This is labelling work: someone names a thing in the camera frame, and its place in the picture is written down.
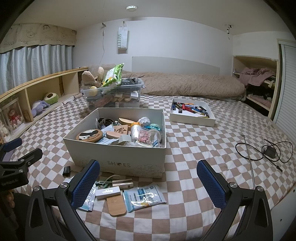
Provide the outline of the white louvered door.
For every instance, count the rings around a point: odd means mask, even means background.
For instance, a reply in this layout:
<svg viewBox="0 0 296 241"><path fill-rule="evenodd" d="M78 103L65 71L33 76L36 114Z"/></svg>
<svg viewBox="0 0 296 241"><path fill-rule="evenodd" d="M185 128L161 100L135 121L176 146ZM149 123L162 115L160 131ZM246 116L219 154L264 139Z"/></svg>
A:
<svg viewBox="0 0 296 241"><path fill-rule="evenodd" d="M280 96L273 121L295 142L295 42L279 40L281 53Z"/></svg>

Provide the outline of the ceiling smoke detector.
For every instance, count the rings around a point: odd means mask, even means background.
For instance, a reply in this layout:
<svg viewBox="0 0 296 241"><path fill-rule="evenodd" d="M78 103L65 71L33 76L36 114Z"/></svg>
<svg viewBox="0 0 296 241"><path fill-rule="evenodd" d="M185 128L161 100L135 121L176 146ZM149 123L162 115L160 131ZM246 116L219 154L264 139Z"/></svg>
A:
<svg viewBox="0 0 296 241"><path fill-rule="evenodd" d="M137 6L127 6L126 7L127 11L136 11L137 10Z"/></svg>

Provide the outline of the framed doll picture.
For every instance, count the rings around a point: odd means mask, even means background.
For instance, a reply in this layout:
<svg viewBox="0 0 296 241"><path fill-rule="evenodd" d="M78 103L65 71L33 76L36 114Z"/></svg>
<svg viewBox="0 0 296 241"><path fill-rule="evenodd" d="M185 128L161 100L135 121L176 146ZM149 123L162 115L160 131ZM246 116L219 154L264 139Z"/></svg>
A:
<svg viewBox="0 0 296 241"><path fill-rule="evenodd" d="M20 108L19 98L16 97L10 102L3 104L1 110L3 111L4 120L6 121L10 134L15 133L25 121Z"/></svg>

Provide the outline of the white rectangular remote box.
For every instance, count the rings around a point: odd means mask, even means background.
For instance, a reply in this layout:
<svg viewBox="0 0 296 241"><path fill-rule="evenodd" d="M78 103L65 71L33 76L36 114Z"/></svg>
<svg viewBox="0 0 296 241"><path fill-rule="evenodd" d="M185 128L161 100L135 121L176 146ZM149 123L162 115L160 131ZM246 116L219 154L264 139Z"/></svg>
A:
<svg viewBox="0 0 296 241"><path fill-rule="evenodd" d="M118 186L116 187L110 187L110 188L104 188L104 189L97 189L95 191L95 197L100 199L106 199L107 197L117 196L121 194L121 190Z"/></svg>

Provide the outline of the white crumpled cloth ball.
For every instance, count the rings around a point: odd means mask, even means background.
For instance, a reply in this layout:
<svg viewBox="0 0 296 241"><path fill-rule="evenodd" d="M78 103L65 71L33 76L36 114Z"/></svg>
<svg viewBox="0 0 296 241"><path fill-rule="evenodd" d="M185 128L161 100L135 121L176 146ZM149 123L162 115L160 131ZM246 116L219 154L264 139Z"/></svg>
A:
<svg viewBox="0 0 296 241"><path fill-rule="evenodd" d="M151 124L150 119L148 117L146 117L146 116L140 118L137 122L142 127L146 127L146 126L149 126Z"/></svg>

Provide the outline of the green clip with cord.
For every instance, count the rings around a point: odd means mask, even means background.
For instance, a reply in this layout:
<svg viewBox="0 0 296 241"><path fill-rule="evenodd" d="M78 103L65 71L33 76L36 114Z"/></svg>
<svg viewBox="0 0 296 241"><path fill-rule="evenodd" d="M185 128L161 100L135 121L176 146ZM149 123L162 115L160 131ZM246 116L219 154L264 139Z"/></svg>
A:
<svg viewBox="0 0 296 241"><path fill-rule="evenodd" d="M106 180L102 180L102 181L96 181L95 185L96 186L105 186L105 185L109 185L112 183L112 181L114 180L115 177L120 177L117 174L111 175L109 176Z"/></svg>

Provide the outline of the white blue medicine sachet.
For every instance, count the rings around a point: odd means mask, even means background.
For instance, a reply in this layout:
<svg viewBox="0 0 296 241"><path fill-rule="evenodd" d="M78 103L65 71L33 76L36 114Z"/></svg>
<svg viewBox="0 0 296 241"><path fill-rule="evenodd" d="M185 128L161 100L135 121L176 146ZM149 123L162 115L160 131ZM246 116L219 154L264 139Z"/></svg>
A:
<svg viewBox="0 0 296 241"><path fill-rule="evenodd" d="M165 204L167 201L157 184L135 187L123 192L127 212Z"/></svg>

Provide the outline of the closet shelf with clothes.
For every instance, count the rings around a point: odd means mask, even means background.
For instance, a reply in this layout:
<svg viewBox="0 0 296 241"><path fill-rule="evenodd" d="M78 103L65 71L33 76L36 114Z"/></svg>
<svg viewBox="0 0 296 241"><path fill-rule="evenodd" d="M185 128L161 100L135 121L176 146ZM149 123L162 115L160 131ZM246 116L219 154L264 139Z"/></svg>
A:
<svg viewBox="0 0 296 241"><path fill-rule="evenodd" d="M259 56L233 56L233 76L245 85L246 103L273 119L278 104L280 64Z"/></svg>

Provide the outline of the beige plush bunny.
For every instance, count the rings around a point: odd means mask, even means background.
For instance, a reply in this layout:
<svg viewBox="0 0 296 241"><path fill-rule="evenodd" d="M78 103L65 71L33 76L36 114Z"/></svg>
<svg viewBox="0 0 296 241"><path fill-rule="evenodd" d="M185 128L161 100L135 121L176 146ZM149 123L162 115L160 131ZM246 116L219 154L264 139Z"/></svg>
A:
<svg viewBox="0 0 296 241"><path fill-rule="evenodd" d="M104 73L104 68L101 66L97 68L96 76L94 76L91 71L84 71L81 76L81 86L101 87Z"/></svg>

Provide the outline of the brown folded duvet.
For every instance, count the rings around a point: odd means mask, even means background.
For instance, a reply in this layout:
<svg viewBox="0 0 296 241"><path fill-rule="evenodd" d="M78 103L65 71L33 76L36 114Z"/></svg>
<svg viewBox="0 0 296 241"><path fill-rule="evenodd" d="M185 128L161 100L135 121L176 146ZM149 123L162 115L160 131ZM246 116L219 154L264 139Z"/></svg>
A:
<svg viewBox="0 0 296 241"><path fill-rule="evenodd" d="M231 76L122 71L123 78L140 78L141 94L159 96L197 96L230 101L245 97L244 85Z"/></svg>

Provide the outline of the orange capped film roll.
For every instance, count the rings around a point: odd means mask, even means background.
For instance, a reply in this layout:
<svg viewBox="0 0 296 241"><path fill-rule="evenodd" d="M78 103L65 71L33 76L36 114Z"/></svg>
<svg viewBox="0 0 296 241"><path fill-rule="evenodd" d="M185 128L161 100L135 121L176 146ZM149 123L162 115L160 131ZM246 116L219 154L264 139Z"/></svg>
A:
<svg viewBox="0 0 296 241"><path fill-rule="evenodd" d="M138 139L141 130L142 127L138 122L134 122L130 125L130 135L133 142L135 142Z"/></svg>

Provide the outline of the panda cork coaster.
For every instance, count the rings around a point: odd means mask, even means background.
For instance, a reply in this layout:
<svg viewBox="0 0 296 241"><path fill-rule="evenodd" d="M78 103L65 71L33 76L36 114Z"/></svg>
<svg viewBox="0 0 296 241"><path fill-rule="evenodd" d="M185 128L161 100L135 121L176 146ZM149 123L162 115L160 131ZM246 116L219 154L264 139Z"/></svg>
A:
<svg viewBox="0 0 296 241"><path fill-rule="evenodd" d="M76 136L77 141L94 143L103 138L103 132L99 129L90 129L79 133Z"/></svg>

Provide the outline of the white shoes cardboard box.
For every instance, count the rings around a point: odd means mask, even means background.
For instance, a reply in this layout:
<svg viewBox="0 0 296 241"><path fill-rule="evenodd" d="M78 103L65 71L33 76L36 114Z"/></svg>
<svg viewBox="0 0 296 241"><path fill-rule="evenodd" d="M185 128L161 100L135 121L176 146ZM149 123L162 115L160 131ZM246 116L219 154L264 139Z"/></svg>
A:
<svg viewBox="0 0 296 241"><path fill-rule="evenodd" d="M97 142L77 141L76 136L96 127L96 119L110 118L114 121L124 118L138 121L148 117L152 124L160 127L162 141L158 147L142 147L132 141L131 135L115 135L103 132ZM150 108L98 108L86 116L65 137L64 143L77 166L85 167L91 159L99 161L102 172L119 175L161 178L166 155L166 127L164 111Z"/></svg>

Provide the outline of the blue grey curtain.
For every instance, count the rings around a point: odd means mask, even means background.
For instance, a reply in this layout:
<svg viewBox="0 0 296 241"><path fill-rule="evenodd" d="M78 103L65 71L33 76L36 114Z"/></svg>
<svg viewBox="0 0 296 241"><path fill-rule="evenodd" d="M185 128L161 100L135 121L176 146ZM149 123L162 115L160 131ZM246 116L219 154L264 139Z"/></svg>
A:
<svg viewBox="0 0 296 241"><path fill-rule="evenodd" d="M70 70L73 47L43 45L21 47L1 53L1 94L23 83Z"/></svg>

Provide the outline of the bamboo wooden board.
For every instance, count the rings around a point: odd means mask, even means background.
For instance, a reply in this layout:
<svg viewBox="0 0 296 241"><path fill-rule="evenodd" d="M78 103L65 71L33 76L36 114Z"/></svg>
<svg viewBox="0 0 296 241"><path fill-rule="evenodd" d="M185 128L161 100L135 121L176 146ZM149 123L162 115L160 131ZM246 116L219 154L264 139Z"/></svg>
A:
<svg viewBox="0 0 296 241"><path fill-rule="evenodd" d="M125 201L122 194L107 197L109 214L112 217L123 216L126 214Z"/></svg>

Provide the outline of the wooden headboard shelf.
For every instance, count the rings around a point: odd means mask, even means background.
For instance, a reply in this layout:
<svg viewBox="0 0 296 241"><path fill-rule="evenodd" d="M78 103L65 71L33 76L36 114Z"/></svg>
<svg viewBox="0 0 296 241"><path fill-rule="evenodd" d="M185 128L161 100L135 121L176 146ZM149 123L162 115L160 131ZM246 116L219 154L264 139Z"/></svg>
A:
<svg viewBox="0 0 296 241"><path fill-rule="evenodd" d="M87 67L76 68L57 72L33 79L21 84L1 95L1 130L4 126L9 133L4 137L5 141L20 137L29 127L50 113L57 107L66 104L68 101L74 100L79 95L81 83L81 75ZM45 108L41 114L34 117L31 112L33 103L43 100L47 93L53 92L58 95L58 101L55 104ZM16 128L9 126L8 111L13 109L12 113L20 113L23 115L23 123Z"/></svg>

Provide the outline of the small black box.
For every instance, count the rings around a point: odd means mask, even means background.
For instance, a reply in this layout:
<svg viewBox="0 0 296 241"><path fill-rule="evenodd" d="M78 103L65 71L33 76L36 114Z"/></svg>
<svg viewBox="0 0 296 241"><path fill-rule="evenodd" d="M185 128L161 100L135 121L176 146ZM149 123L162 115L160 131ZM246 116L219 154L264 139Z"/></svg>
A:
<svg viewBox="0 0 296 241"><path fill-rule="evenodd" d="M63 169L63 174L64 177L69 177L71 175L71 167L70 166L65 166Z"/></svg>

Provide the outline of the clear plastic storage bin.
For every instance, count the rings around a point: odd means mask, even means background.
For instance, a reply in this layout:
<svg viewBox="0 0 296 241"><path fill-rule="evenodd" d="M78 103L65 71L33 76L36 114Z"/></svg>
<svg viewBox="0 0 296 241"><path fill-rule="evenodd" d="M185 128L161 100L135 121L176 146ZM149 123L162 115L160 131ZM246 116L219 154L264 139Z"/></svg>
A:
<svg viewBox="0 0 296 241"><path fill-rule="evenodd" d="M145 88L140 78L123 78L121 85L116 87L97 87L96 96L89 96L91 86L81 87L88 109L97 108L138 108L140 107L141 90Z"/></svg>

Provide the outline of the green avocado plush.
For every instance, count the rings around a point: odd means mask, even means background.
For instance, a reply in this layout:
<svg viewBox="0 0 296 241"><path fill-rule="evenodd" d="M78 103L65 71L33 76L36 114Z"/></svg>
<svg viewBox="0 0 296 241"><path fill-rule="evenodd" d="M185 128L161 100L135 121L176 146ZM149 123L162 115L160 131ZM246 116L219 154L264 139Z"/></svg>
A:
<svg viewBox="0 0 296 241"><path fill-rule="evenodd" d="M49 105L57 103L58 99L59 99L58 94L53 92L49 92L44 96L44 101Z"/></svg>

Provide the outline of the yellow ball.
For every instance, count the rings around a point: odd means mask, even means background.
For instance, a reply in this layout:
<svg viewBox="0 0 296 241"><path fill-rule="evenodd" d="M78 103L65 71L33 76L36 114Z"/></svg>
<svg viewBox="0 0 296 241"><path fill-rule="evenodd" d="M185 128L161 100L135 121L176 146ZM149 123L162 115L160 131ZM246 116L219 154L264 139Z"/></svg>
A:
<svg viewBox="0 0 296 241"><path fill-rule="evenodd" d="M96 86L91 86L88 90L89 96L96 96L98 92L98 89Z"/></svg>

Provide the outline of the purple plush toy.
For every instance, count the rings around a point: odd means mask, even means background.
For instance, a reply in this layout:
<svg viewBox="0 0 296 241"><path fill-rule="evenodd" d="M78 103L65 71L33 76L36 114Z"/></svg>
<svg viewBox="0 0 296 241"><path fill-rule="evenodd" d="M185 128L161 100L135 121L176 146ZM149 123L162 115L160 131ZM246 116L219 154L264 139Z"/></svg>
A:
<svg viewBox="0 0 296 241"><path fill-rule="evenodd" d="M32 105L32 109L31 109L32 116L35 117L35 116L41 114L43 112L43 110L49 106L50 105L44 100L35 101Z"/></svg>

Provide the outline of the white sweet hanging bag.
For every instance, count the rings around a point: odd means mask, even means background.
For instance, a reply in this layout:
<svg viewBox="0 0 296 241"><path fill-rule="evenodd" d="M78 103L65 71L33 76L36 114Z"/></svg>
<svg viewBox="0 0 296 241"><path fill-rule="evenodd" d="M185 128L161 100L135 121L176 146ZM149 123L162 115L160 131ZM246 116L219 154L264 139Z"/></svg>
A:
<svg viewBox="0 0 296 241"><path fill-rule="evenodd" d="M117 48L119 50L126 50L128 42L128 26L125 21L122 22L122 25L118 28L117 35Z"/></svg>

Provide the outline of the green white wipes pack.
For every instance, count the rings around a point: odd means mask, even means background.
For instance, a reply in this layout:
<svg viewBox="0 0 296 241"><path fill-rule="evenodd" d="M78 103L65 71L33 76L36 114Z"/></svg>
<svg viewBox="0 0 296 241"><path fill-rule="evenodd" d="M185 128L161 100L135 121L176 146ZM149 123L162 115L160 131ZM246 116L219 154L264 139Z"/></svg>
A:
<svg viewBox="0 0 296 241"><path fill-rule="evenodd" d="M103 82L102 87L111 87L121 85L122 79L122 69L124 67L124 63L116 65L114 68L108 70Z"/></svg>

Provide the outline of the small blue white sachet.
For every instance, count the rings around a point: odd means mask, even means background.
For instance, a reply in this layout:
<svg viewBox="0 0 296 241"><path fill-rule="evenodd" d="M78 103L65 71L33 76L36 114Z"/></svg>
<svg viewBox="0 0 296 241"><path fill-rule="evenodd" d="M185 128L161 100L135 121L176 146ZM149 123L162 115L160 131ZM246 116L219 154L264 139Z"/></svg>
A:
<svg viewBox="0 0 296 241"><path fill-rule="evenodd" d="M93 210L94 200L95 200L95 192L97 190L96 184L94 184L86 197L83 205L79 208L80 210L84 210L87 212L91 212Z"/></svg>

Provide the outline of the shallow white tray box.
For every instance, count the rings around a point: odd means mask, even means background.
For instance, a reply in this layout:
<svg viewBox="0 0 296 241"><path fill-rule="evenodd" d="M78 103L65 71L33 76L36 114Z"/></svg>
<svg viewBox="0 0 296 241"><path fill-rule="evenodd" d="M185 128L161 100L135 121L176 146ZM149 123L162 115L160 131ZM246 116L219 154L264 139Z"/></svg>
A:
<svg viewBox="0 0 296 241"><path fill-rule="evenodd" d="M173 98L171 101L170 121L214 127L216 118L206 102Z"/></svg>

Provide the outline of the pink candy bag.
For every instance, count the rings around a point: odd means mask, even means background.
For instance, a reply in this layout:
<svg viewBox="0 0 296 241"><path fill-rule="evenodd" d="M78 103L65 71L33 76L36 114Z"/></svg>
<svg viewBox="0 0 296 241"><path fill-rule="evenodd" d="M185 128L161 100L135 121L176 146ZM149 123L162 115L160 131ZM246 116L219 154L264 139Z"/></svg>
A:
<svg viewBox="0 0 296 241"><path fill-rule="evenodd" d="M140 131L136 144L142 147L158 147L162 141L161 133L158 130Z"/></svg>

